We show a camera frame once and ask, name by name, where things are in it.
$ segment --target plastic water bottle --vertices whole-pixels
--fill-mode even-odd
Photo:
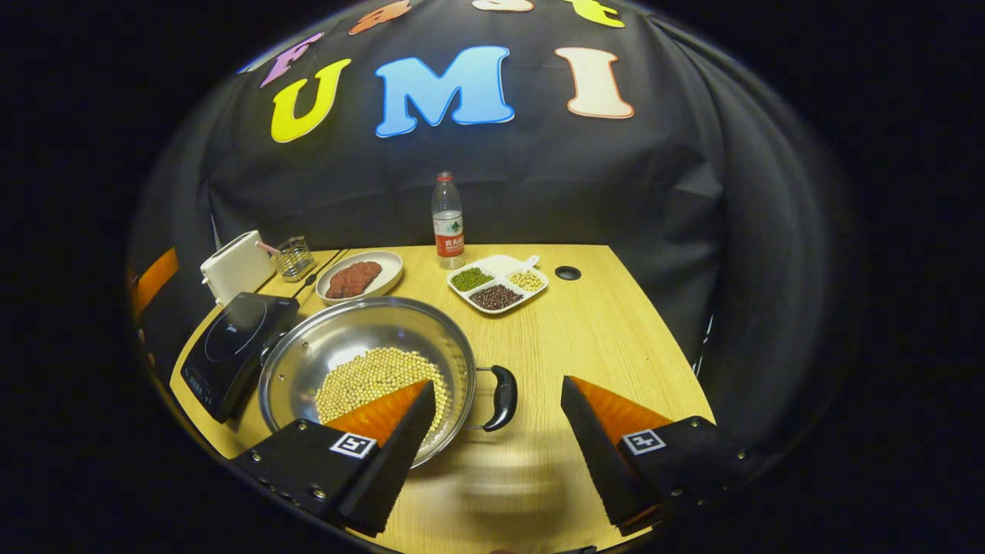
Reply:
[[[434,223],[434,244],[440,266],[456,269],[465,265],[462,197],[458,195],[451,172],[437,175],[437,186],[431,198],[431,221]]]

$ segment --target red bottle label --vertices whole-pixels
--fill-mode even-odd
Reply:
[[[453,257],[465,252],[465,235],[462,233],[454,237],[435,235],[434,243],[437,245],[439,256]]]

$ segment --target white toaster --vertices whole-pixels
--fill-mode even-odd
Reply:
[[[259,232],[243,233],[202,263],[202,284],[216,304],[228,306],[237,294],[256,292],[274,274],[274,260],[257,241],[262,241]]]

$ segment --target white beans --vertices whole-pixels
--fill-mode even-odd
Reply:
[[[380,396],[430,379],[434,383],[434,419],[427,433],[437,429],[445,408],[451,404],[444,377],[437,366],[417,351],[373,348],[342,364],[325,377],[315,394],[322,423],[336,419]]]

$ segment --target white plate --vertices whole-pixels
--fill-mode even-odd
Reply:
[[[537,262],[541,260],[541,258],[539,256],[533,256],[533,257],[536,258],[533,260],[534,265],[536,265]],[[463,267],[460,267],[452,271],[451,273],[448,274],[448,278],[446,279],[446,282],[448,283],[448,286],[451,287],[451,290],[455,291],[455,293],[458,294],[458,296],[462,297],[462,300],[469,303],[469,305],[471,305],[472,308],[475,308],[479,312],[489,313],[489,314],[503,313],[508,310],[512,310],[517,306],[520,306],[521,304],[527,302],[531,298],[540,294],[540,292],[543,291],[544,289],[548,288],[548,276],[541,273],[540,271],[538,271],[532,266],[522,267],[523,263],[524,262],[512,256],[507,256],[502,254],[489,256],[481,260],[474,261],[468,265],[465,265]],[[491,275],[492,280],[489,283],[483,283],[482,285],[479,285],[478,287],[474,289],[470,289],[468,291],[463,292],[456,289],[455,285],[451,284],[451,278],[463,271],[472,269],[473,267],[478,267],[479,269],[482,270],[483,273],[487,275]],[[525,291],[520,287],[517,287],[513,283],[510,283],[509,282],[510,276],[513,275],[513,273],[516,273],[520,269],[524,269],[525,271],[530,271],[531,273],[536,275],[537,278],[540,279],[542,283],[544,283],[544,285],[542,285],[541,288],[537,289],[536,291]],[[494,287],[496,285],[502,285],[507,289],[513,291],[514,293],[520,295],[523,298],[507,306],[506,308],[502,308],[499,310],[486,310],[485,308],[482,308],[478,304],[472,302],[472,300],[469,298],[470,296],[478,293],[479,291],[488,289],[490,287]]]
[[[377,275],[376,278],[369,283],[366,290],[363,291],[361,295],[348,298],[334,299],[325,296],[328,294],[332,276],[360,261],[375,261],[381,268],[379,275]],[[347,257],[342,261],[336,262],[332,267],[329,267],[328,270],[322,273],[321,277],[318,278],[318,282],[314,286],[314,291],[318,294],[318,298],[324,301],[325,304],[328,306],[335,306],[336,304],[347,302],[349,300],[382,296],[397,284],[397,281],[400,280],[400,276],[403,273],[404,260],[401,259],[399,255],[393,252],[387,252],[385,250],[363,252],[361,254]]]

